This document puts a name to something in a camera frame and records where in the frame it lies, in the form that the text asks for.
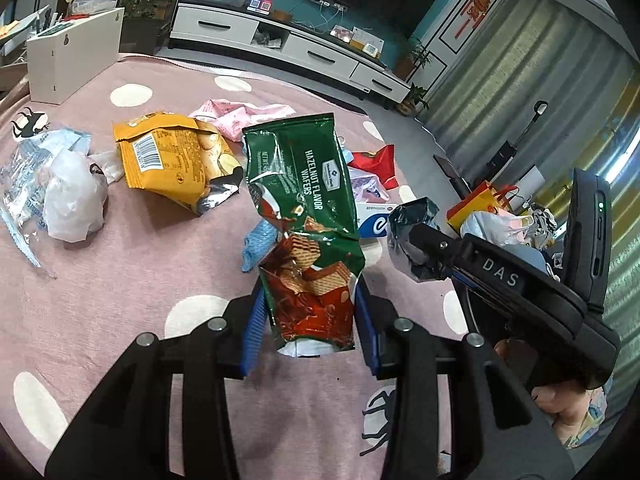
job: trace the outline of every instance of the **blue and white box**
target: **blue and white box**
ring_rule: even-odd
[[[360,238],[380,238],[386,236],[386,226],[390,213],[398,204],[370,204],[356,202],[358,234]]]

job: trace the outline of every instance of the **yellow snack bag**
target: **yellow snack bag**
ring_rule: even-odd
[[[244,176],[215,126],[154,112],[113,125],[127,185],[203,214],[238,192]]]

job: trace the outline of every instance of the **black planter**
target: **black planter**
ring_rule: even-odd
[[[124,18],[120,33],[120,51],[148,54],[158,49],[158,36],[164,20],[157,18]]]

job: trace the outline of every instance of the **teal wall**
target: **teal wall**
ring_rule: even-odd
[[[415,29],[414,36],[416,38],[421,38],[424,35],[448,1],[449,0],[436,0],[433,3]],[[291,12],[295,21],[305,22],[305,25],[314,25],[316,26],[316,30],[320,31],[331,30],[334,25],[341,25],[346,28],[352,28],[354,26],[370,28],[369,32],[371,34],[385,40],[381,60],[391,67],[395,64],[398,56],[402,54],[402,50],[406,44],[406,40],[402,34],[393,30],[393,28],[386,23],[379,22],[374,17],[367,16],[354,7],[349,8],[347,12],[344,13],[344,16],[338,13],[337,16],[329,21],[328,25],[325,25],[324,18],[329,20],[335,13],[336,9],[333,7],[323,8],[321,16],[318,4],[313,3],[311,0],[273,0],[273,6],[275,9]]]

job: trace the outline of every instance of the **potted plant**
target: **potted plant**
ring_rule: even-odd
[[[152,56],[158,36],[170,13],[173,0],[121,0],[124,20],[120,34],[120,51]]]
[[[396,105],[396,111],[400,115],[414,116],[417,111],[415,107],[418,103],[422,103],[424,108],[428,110],[429,105],[427,104],[427,101],[424,100],[425,95],[427,95],[427,91],[424,88],[411,83],[409,93],[401,103]]]
[[[425,63],[431,63],[427,47],[419,40],[411,38],[407,43],[404,56],[400,57],[396,63],[394,74],[403,81],[407,81]]]

